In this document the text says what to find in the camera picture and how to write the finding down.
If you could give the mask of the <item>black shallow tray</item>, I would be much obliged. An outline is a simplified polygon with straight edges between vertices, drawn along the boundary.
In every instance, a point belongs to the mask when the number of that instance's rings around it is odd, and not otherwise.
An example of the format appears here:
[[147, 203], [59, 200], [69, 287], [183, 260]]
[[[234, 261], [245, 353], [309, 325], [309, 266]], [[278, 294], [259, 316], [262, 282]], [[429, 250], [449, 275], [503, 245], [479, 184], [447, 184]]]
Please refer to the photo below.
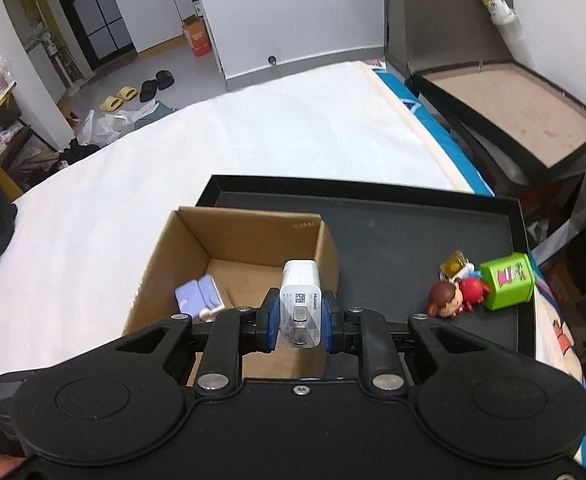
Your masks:
[[319, 214], [329, 226], [343, 308], [404, 322], [424, 309], [440, 265], [456, 250], [479, 264], [527, 252], [517, 200], [411, 186], [334, 180], [214, 176], [200, 207]]

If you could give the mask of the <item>black slippers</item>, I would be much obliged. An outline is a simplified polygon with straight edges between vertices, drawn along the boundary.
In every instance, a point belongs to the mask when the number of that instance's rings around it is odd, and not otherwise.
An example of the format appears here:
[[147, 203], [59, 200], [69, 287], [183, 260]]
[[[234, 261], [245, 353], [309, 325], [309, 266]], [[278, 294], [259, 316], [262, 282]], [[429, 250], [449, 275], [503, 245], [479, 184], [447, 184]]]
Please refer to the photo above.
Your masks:
[[145, 80], [139, 90], [139, 101], [147, 103], [153, 100], [156, 93], [166, 90], [175, 83], [175, 78], [169, 70], [160, 70], [152, 79]]

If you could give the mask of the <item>blue cartoon mattress cover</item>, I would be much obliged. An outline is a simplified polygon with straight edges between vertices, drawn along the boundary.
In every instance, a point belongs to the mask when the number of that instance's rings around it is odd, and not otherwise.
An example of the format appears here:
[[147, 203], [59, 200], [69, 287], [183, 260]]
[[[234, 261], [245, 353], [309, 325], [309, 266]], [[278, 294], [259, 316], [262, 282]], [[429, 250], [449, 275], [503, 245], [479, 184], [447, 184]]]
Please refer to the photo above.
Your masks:
[[[483, 177], [450, 133], [427, 110], [423, 103], [393, 74], [377, 68], [375, 73], [382, 79], [397, 98], [404, 103], [415, 119], [430, 131], [436, 142], [456, 165], [460, 174], [477, 194], [492, 192]], [[490, 260], [476, 266], [473, 280], [483, 280], [490, 287], [508, 287], [512, 292], [529, 289], [529, 299], [535, 304], [536, 356], [539, 361], [568, 373], [578, 382], [585, 380], [582, 367], [574, 350], [573, 336], [558, 313], [558, 304], [548, 284], [536, 266], [534, 258], [524, 252]]]

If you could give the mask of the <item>white kitchen cabinet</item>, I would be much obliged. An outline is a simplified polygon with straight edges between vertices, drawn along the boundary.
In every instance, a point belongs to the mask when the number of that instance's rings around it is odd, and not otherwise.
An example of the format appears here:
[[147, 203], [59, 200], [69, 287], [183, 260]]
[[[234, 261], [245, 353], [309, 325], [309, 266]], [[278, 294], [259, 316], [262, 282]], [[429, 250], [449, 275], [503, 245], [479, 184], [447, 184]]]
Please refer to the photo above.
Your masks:
[[183, 21], [203, 18], [195, 0], [115, 0], [138, 54], [182, 36]]

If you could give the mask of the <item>brown cardboard box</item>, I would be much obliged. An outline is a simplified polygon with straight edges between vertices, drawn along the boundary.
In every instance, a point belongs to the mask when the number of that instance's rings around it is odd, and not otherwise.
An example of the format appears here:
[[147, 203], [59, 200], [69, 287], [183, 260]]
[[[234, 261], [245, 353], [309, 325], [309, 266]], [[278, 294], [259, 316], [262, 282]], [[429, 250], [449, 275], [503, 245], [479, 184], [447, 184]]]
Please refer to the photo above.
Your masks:
[[[271, 288], [280, 291], [290, 260], [314, 260], [322, 296], [337, 291], [339, 255], [329, 226], [317, 214], [247, 209], [181, 207], [168, 217], [152, 252], [128, 315], [131, 334], [178, 313], [175, 289], [212, 275], [226, 308], [258, 308]], [[325, 338], [312, 349], [282, 342], [276, 349], [243, 359], [245, 377], [320, 377], [325, 371]]]

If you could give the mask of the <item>white USB wall charger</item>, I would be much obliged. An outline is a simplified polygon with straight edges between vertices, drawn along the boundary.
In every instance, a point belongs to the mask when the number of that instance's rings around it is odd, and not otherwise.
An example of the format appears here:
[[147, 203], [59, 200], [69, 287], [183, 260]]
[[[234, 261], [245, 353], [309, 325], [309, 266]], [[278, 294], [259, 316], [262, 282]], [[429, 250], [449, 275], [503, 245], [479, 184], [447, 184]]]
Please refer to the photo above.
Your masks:
[[321, 343], [319, 268], [314, 260], [290, 260], [282, 272], [279, 291], [280, 333], [291, 348], [312, 349]]

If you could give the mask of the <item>yellow slippers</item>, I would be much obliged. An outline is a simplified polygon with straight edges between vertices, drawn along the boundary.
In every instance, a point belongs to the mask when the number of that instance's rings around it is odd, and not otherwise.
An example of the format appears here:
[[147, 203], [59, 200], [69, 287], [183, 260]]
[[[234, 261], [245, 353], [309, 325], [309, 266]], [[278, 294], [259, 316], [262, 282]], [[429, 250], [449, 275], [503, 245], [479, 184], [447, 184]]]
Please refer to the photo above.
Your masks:
[[125, 86], [115, 96], [107, 96], [100, 104], [100, 110], [106, 113], [118, 110], [125, 102], [130, 101], [138, 94], [138, 90], [134, 87]]

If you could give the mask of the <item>yellow capped spray bottle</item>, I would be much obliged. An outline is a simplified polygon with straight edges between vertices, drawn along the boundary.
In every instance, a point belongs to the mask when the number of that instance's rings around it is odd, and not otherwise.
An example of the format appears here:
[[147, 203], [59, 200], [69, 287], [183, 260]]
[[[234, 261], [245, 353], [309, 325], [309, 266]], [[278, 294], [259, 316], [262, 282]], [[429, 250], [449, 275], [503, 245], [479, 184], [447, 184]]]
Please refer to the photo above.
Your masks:
[[528, 68], [534, 68], [532, 52], [527, 44], [521, 21], [506, 0], [480, 0], [486, 6], [491, 23], [496, 26], [512, 58]]

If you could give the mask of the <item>white plastic bag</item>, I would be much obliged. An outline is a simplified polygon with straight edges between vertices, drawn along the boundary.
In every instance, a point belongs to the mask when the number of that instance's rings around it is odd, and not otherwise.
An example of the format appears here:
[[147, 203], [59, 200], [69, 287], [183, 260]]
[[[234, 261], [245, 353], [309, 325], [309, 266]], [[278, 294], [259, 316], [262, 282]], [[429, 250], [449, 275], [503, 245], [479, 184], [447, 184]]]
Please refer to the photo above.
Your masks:
[[91, 110], [84, 122], [76, 130], [76, 140], [80, 145], [97, 145], [104, 148], [128, 133], [144, 128], [176, 112], [161, 101], [152, 100], [138, 110], [117, 110], [97, 116]]

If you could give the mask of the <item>green cube toy box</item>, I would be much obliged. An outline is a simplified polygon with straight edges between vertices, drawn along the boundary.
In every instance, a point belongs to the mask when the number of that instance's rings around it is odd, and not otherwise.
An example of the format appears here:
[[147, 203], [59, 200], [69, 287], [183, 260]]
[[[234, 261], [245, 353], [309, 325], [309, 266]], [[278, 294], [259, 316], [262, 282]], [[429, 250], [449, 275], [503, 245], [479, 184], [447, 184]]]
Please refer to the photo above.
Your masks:
[[484, 306], [491, 311], [525, 304], [534, 295], [535, 276], [528, 255], [512, 255], [479, 265], [482, 281], [490, 288]]

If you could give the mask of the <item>orange cardboard box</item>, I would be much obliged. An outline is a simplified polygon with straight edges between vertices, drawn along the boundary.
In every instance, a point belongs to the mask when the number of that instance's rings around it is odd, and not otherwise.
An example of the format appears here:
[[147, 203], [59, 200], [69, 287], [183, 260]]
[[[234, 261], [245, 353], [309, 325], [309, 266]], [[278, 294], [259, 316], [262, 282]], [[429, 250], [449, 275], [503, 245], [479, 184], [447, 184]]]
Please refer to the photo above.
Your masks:
[[204, 22], [197, 15], [192, 14], [182, 21], [182, 32], [196, 58], [212, 52]]

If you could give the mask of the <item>grey upright panel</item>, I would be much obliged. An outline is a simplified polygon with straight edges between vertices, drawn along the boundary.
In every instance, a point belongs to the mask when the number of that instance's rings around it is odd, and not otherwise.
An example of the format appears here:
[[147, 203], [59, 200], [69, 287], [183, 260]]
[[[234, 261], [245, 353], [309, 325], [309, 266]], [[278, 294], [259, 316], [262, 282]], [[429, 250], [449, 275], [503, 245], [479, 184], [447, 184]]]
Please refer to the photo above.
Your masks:
[[406, 80], [480, 64], [534, 66], [512, 55], [480, 0], [385, 0], [385, 23], [386, 60]]

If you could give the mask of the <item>black side table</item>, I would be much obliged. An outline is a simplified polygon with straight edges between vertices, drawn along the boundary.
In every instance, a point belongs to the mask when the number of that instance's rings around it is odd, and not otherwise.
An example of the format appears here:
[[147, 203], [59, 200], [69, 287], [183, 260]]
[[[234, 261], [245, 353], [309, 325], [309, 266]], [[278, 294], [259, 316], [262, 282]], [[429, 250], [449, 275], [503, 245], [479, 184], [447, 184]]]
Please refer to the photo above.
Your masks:
[[427, 98], [496, 180], [532, 188], [586, 171], [586, 106], [515, 62], [413, 74]]

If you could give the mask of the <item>brown-haired girl figurine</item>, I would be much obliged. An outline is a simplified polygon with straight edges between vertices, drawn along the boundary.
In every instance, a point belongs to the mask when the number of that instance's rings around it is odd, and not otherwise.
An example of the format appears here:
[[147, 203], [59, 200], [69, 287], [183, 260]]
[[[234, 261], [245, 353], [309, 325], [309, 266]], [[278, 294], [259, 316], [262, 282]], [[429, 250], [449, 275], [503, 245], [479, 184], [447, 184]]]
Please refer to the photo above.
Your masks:
[[490, 288], [476, 276], [448, 282], [439, 281], [427, 296], [425, 312], [432, 318], [454, 318], [471, 312], [474, 304], [481, 304], [490, 293]]

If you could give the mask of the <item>purple block figure toy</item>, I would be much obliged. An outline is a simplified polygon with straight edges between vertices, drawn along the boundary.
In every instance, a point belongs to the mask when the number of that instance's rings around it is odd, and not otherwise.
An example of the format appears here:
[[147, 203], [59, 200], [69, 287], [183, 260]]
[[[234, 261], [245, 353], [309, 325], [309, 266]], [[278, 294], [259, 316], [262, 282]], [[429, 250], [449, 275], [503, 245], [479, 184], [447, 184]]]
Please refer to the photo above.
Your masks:
[[212, 322], [226, 309], [223, 295], [209, 274], [178, 286], [175, 298], [179, 312], [189, 315], [194, 322]]

